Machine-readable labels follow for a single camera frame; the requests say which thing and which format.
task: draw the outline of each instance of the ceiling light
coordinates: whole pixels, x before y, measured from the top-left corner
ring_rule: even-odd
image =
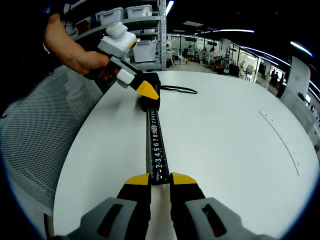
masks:
[[[291,45],[295,46],[297,49],[300,49],[300,50],[306,52],[307,54],[309,54],[311,57],[313,57],[313,55],[311,54],[311,52],[309,52],[309,51],[308,51],[307,49],[305,49],[304,47],[300,46],[299,44],[297,44],[297,43],[295,43],[295,42],[293,42],[293,41],[291,41],[290,43],[291,43]]]
[[[255,31],[253,30],[245,30],[245,29],[221,29],[221,30],[215,30],[212,31],[213,33],[215,32],[246,32],[246,33],[254,33]]]
[[[170,1],[170,2],[168,3],[168,6],[167,6],[166,9],[165,9],[165,15],[166,15],[166,16],[168,15],[168,13],[169,13],[169,11],[170,11],[170,9],[172,8],[172,5],[173,5],[174,3],[175,3],[174,1]]]
[[[273,63],[273,64],[275,64],[275,65],[277,65],[277,66],[279,65],[278,63],[276,63],[276,62],[274,62],[274,61],[271,61],[270,59],[265,58],[265,57],[263,57],[263,56],[259,56],[259,58],[265,59],[265,60],[267,60],[268,62]]]
[[[264,51],[260,51],[260,50],[257,50],[257,49],[251,48],[251,47],[247,47],[247,46],[242,46],[241,48],[250,49],[250,50],[253,50],[253,51],[257,51],[257,52],[259,52],[259,53],[262,53],[262,54],[268,55],[268,56],[270,56],[270,57],[272,57],[272,58],[274,58],[274,59],[277,59],[277,60],[283,62],[284,64],[287,64],[288,66],[291,66],[291,64],[289,64],[289,63],[281,60],[280,58],[277,58],[276,56],[273,56],[273,55],[271,55],[271,54],[269,54],[269,53],[266,53],[266,52],[264,52]]]
[[[197,22],[193,22],[193,21],[186,21],[186,22],[184,23],[184,25],[189,25],[189,26],[194,26],[194,27],[200,27],[200,26],[202,26],[203,24],[197,23]]]
[[[317,94],[315,94],[314,91],[312,91],[312,89],[309,87],[310,92],[316,97],[316,99],[318,99],[318,101],[320,102],[319,97],[317,96]]]
[[[320,92],[319,88],[317,88],[317,86],[312,81],[309,82]]]

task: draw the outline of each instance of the office chair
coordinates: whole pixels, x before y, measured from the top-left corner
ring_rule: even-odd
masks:
[[[253,73],[253,70],[254,70],[254,66],[252,65],[248,65],[244,71],[244,74],[245,74],[245,79],[248,79],[250,80],[250,78],[248,77],[248,75],[252,75]]]
[[[0,147],[11,187],[49,216],[68,151],[102,96],[94,81],[63,65],[0,118]]]
[[[245,62],[246,62],[246,61],[245,61],[245,60],[243,60],[243,61],[240,63],[240,68],[241,68],[241,69],[243,69],[243,68],[244,68],[244,64],[245,64]]]
[[[193,48],[188,48],[188,53],[187,53],[187,55],[189,56],[194,56],[195,55],[195,51],[194,51],[194,49]]]
[[[203,57],[203,56],[202,56],[202,53],[203,53],[203,51],[201,51],[201,50],[198,51],[198,56],[199,56],[199,61],[200,61],[200,62],[201,62],[202,57]]]
[[[172,50],[175,51],[172,53],[173,56],[179,56],[179,49],[178,48],[172,48]]]
[[[206,64],[204,65],[206,68],[210,66],[210,64],[213,64],[216,60],[214,58],[211,58],[210,52],[205,52],[205,62]]]

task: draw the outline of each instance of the storage bin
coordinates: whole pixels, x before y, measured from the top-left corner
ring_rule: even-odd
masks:
[[[152,12],[151,5],[129,6],[125,9],[128,19],[145,17],[146,13]]]
[[[155,28],[152,28],[152,29],[145,29],[143,30],[143,32],[146,34],[146,33],[155,33],[156,32],[156,29]]]
[[[72,22],[62,22],[62,25],[65,26],[65,30],[68,34],[70,34],[75,28]]]
[[[133,47],[134,62],[151,62],[156,60],[156,45],[155,41],[140,41]]]
[[[132,34],[140,34],[140,33],[141,33],[141,30],[130,31],[130,33],[132,33]]]
[[[75,39],[76,37],[78,37],[78,29],[77,29],[77,28],[73,29],[73,30],[69,33],[69,35],[70,35],[70,37],[71,37],[72,39]]]
[[[110,24],[125,19],[125,10],[122,7],[117,7],[109,11],[98,12],[96,17],[101,25]]]
[[[186,65],[186,59],[183,56],[179,56],[180,64],[181,65]]]

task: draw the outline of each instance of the white round table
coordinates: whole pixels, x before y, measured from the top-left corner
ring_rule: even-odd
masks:
[[[240,215],[250,231],[283,236],[319,175],[312,143],[295,116],[266,89],[242,79],[185,71],[158,75],[163,85],[198,91],[161,90],[159,119],[170,172],[194,178],[206,197]],[[78,228],[85,213],[116,197],[127,179],[146,172],[146,113],[138,98],[132,89],[114,84],[77,134],[56,189],[56,235]],[[300,160],[300,176],[259,110],[286,135]],[[152,187],[146,239],[175,239],[168,191],[168,185]]]

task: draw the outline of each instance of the office floor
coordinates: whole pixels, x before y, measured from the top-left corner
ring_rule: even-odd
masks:
[[[217,74],[212,70],[212,68],[205,67],[194,61],[188,61],[185,65],[171,65],[166,69],[167,71],[187,71],[187,72],[200,72],[200,73],[209,73]]]

